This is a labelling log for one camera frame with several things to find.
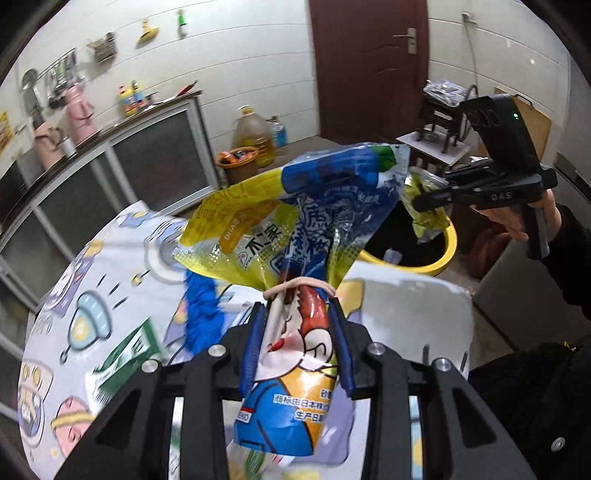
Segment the person's right hand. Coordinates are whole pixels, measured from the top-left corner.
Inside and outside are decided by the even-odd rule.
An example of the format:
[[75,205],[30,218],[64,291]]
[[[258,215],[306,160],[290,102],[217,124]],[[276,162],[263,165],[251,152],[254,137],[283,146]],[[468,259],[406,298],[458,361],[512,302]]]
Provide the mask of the person's right hand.
[[[530,205],[531,208],[541,210],[546,223],[547,239],[552,241],[562,226],[562,216],[557,208],[555,196],[551,189],[544,192],[542,198]],[[502,224],[511,238],[516,241],[526,242],[529,237],[521,210],[518,207],[501,207],[494,209],[477,209],[476,212],[486,216],[489,220]]]

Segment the person's right forearm black sleeve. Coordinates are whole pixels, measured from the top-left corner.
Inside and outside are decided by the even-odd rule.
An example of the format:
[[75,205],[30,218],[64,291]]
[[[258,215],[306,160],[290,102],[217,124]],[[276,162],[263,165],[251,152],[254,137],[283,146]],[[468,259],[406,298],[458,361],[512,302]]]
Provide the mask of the person's right forearm black sleeve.
[[590,230],[584,227],[566,206],[557,205],[562,225],[549,242],[549,255],[542,260],[562,292],[563,300],[579,307],[587,320],[590,313]]

